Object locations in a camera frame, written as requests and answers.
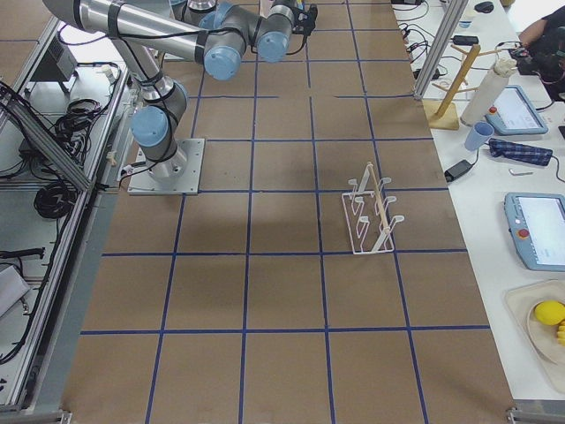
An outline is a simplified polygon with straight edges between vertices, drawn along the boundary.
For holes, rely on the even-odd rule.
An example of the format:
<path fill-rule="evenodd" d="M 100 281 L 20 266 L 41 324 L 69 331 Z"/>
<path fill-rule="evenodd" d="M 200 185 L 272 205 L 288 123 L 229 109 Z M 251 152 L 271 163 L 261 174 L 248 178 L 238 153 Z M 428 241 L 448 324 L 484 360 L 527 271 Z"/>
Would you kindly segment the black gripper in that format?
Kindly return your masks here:
<path fill-rule="evenodd" d="M 318 6 L 310 4 L 306 10 L 303 7 L 293 7 L 292 13 L 294 17 L 292 33 L 310 36 L 316 27 Z"/>

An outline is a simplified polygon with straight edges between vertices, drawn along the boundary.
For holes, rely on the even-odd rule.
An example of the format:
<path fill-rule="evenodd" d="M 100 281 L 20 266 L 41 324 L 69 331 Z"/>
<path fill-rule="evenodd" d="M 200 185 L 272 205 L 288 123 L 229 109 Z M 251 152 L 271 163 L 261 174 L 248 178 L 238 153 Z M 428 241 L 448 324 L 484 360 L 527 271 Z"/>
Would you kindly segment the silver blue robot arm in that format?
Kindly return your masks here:
<path fill-rule="evenodd" d="M 291 36 L 308 38 L 318 16 L 316 5 L 302 1 L 273 1 L 261 13 L 229 1 L 171 1 L 168 15 L 126 1 L 47 1 L 45 6 L 71 27 L 107 36 L 125 61 L 145 103 L 133 115 L 132 134 L 147 173 L 158 182 L 178 179 L 188 164 L 175 138 L 188 96 L 163 72 L 154 52 L 182 57 L 216 80 L 229 80 L 247 49 L 269 63 L 282 61 Z"/>

